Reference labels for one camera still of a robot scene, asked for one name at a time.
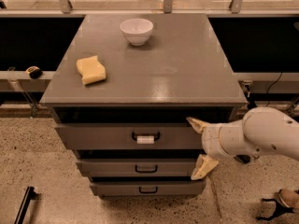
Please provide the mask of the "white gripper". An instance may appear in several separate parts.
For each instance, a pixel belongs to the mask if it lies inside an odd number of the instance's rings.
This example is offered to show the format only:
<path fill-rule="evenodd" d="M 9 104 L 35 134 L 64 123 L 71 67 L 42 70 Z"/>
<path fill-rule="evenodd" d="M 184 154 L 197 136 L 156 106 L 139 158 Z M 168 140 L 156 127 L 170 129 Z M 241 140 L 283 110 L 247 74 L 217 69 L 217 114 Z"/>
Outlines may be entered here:
<path fill-rule="evenodd" d="M 215 159 L 225 156 L 220 140 L 221 125 L 192 117 L 187 117 L 187 121 L 197 133 L 202 134 L 202 148 L 207 154 L 199 155 L 192 171 L 191 180 L 199 180 L 206 177 L 219 164 Z"/>

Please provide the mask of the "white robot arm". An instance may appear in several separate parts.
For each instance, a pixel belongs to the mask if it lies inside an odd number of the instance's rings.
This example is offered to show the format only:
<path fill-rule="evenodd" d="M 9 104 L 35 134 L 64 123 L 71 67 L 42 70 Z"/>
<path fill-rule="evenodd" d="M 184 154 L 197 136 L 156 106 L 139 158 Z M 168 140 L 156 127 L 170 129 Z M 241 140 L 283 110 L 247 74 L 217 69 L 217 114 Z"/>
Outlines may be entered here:
<path fill-rule="evenodd" d="M 223 157 L 282 155 L 299 160 L 299 123 L 272 107 L 256 107 L 243 119 L 208 123 L 187 117 L 201 135 L 205 154 L 197 158 L 191 180 L 207 176 Z"/>

